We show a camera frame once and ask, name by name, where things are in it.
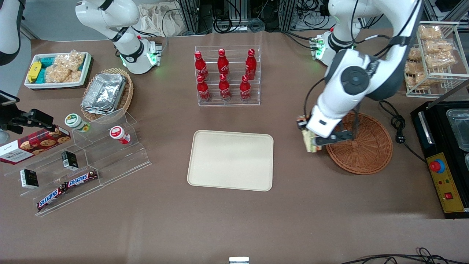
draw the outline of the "acrylic bottle rack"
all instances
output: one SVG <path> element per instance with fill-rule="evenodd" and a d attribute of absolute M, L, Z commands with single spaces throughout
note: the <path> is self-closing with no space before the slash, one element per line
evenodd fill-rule
<path fill-rule="evenodd" d="M 225 102 L 221 99 L 220 90 L 218 88 L 219 72 L 218 72 L 218 50 L 225 49 L 226 58 L 230 66 L 230 92 L 231 100 Z M 255 50 L 255 59 L 257 61 L 256 75 L 254 80 L 249 81 L 251 84 L 251 100 L 243 103 L 241 101 L 240 89 L 241 77 L 246 73 L 246 59 L 248 57 L 248 50 L 252 48 Z M 260 45 L 241 45 L 241 46 L 206 46 L 196 47 L 195 51 L 202 53 L 202 58 L 207 63 L 209 78 L 206 80 L 210 92 L 211 100 L 208 103 L 200 101 L 197 93 L 197 71 L 196 88 L 197 101 L 200 107 L 208 106 L 253 106 L 260 105 L 261 103 L 261 46 Z"/>
<path fill-rule="evenodd" d="M 138 141 L 134 126 L 136 120 L 127 112 L 118 110 L 90 122 L 90 130 L 80 133 L 72 130 L 73 140 L 52 148 L 40 155 L 16 165 L 3 165 L 6 177 L 17 179 L 21 197 L 33 200 L 31 212 L 37 212 L 36 203 L 58 188 L 60 184 L 96 170 L 98 178 L 84 182 L 65 191 L 56 200 L 44 207 L 36 216 L 44 216 L 71 202 L 87 196 L 107 185 L 151 164 L 145 148 Z M 130 137 L 130 143 L 123 145 L 109 136 L 109 130 L 120 125 Z M 74 153 L 79 169 L 65 169 L 61 154 Z M 39 187 L 27 189 L 21 186 L 20 171 L 35 171 Z"/>

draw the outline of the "red switch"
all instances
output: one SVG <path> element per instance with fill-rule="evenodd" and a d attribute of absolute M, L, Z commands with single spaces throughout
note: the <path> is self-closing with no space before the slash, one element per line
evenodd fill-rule
<path fill-rule="evenodd" d="M 436 159 L 430 162 L 430 164 L 428 165 L 430 167 L 430 170 L 436 173 L 443 173 L 445 171 L 445 164 L 440 159 Z"/>
<path fill-rule="evenodd" d="M 453 198 L 453 195 L 451 193 L 445 193 L 446 200 L 451 200 L 452 198 Z"/>

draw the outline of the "green lid jar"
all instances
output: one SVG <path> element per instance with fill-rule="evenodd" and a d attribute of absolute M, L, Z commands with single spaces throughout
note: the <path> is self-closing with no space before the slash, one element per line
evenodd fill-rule
<path fill-rule="evenodd" d="M 90 124 L 83 121 L 83 119 L 77 114 L 69 114 L 65 118 L 65 124 L 81 133 L 85 133 L 90 129 Z"/>

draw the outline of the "woven basket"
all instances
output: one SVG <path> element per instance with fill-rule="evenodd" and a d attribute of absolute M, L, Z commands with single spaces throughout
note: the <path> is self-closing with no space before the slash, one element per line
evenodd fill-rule
<path fill-rule="evenodd" d="M 117 107 L 117 109 L 124 108 L 124 110 L 127 111 L 130 106 L 130 101 L 132 100 L 132 96 L 134 95 L 134 85 L 132 83 L 132 80 L 130 79 L 129 74 L 121 69 L 116 69 L 116 68 L 107 69 L 100 73 L 110 73 L 110 74 L 118 73 L 118 74 L 125 76 L 125 78 L 127 79 L 127 82 L 125 83 L 124 92 L 122 93 L 121 101 L 119 102 L 119 106 Z M 93 79 L 91 79 L 91 81 L 88 83 L 88 86 L 86 86 L 86 90 L 83 94 L 83 98 L 85 98 L 86 94 L 88 93 L 91 83 L 94 81 L 96 76 L 98 75 L 95 75 Z M 82 108 L 82 113 L 83 113 L 83 116 L 90 121 L 96 120 L 104 116 L 104 115 L 99 115 L 99 114 L 88 113 L 83 108 Z"/>
<path fill-rule="evenodd" d="M 347 114 L 344 128 L 353 131 L 355 113 Z M 386 128 L 369 115 L 358 114 L 358 133 L 354 140 L 326 146 L 337 165 L 355 174 L 373 174 L 384 169 L 393 155 L 393 142 Z"/>

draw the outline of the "brown table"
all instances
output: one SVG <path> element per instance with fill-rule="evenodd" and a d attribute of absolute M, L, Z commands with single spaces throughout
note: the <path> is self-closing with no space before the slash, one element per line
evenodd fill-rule
<path fill-rule="evenodd" d="M 194 46 L 256 41 L 262 42 L 261 105 L 199 108 Z M 374 39 L 360 48 L 373 53 L 385 43 Z M 92 75 L 122 68 L 111 41 L 34 40 L 31 45 L 33 54 L 87 51 L 95 59 Z M 249 256 L 255 264 L 332 264 L 372 254 L 413 254 L 416 247 L 468 261 L 469 222 L 442 219 L 425 164 L 404 146 L 394 143 L 389 165 L 368 176 L 347 173 L 325 151 L 305 151 L 295 118 L 324 71 L 307 49 L 279 33 L 171 38 L 160 67 L 131 76 L 135 93 L 129 112 L 139 122 L 139 139 L 153 165 L 45 217 L 35 217 L 31 200 L 20 198 L 15 183 L 2 179 L 2 262 L 208 264 Z M 313 92 L 310 107 L 323 87 Z M 19 107 L 41 109 L 63 125 L 68 113 L 80 113 L 82 95 L 83 89 L 22 87 Z M 425 100 L 397 94 L 389 101 L 407 119 L 407 142 L 421 154 L 409 113 Z M 394 137 L 390 116 L 377 102 L 365 99 L 360 110 Z M 272 189 L 190 186 L 189 155 L 199 129 L 272 135 Z"/>

